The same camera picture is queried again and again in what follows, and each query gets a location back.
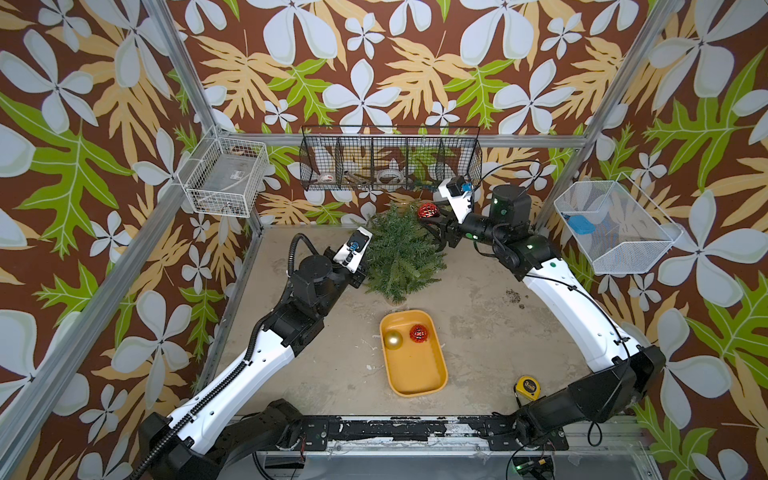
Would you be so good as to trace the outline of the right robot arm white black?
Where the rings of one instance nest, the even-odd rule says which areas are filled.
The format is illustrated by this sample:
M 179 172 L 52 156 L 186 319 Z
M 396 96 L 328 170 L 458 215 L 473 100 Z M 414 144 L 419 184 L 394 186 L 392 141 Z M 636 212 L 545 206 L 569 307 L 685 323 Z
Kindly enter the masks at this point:
M 487 214 L 475 212 L 474 190 L 462 176 L 443 181 L 438 191 L 441 201 L 417 209 L 420 225 L 437 247 L 454 248 L 462 239 L 490 246 L 489 257 L 545 303 L 591 370 L 521 406 L 511 417 L 515 440 L 522 446 L 541 445 L 567 425 L 600 424 L 642 400 L 666 365 L 664 354 L 622 329 L 576 280 L 551 241 L 532 232 L 526 188 L 496 188 Z

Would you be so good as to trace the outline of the gold ball ornament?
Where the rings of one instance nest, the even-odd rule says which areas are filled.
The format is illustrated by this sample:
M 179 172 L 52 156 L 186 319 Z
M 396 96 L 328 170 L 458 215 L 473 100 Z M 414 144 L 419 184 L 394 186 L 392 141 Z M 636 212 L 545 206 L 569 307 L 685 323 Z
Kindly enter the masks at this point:
M 384 333 L 382 339 L 387 350 L 397 350 L 403 345 L 403 336 L 397 330 L 389 330 Z

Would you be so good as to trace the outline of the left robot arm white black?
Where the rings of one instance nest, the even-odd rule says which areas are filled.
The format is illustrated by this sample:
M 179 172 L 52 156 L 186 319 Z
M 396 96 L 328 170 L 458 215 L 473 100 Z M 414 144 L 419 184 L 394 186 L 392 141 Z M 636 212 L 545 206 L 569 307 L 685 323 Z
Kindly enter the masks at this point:
M 143 458 L 131 478 L 216 478 L 221 464 L 210 451 L 245 403 L 320 333 L 344 291 L 362 284 L 372 238 L 360 227 L 338 250 L 319 252 L 296 234 L 277 304 L 256 322 L 245 350 L 201 392 L 169 416 L 153 414 L 142 424 Z

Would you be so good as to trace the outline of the red faceted ball ornament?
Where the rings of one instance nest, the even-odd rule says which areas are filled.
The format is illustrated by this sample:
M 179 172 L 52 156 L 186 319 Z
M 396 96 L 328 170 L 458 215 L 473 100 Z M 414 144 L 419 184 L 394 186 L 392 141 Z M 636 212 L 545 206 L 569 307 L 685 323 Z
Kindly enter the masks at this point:
M 439 218 L 440 215 L 440 209 L 435 203 L 423 203 L 417 209 L 417 216 L 420 220 Z

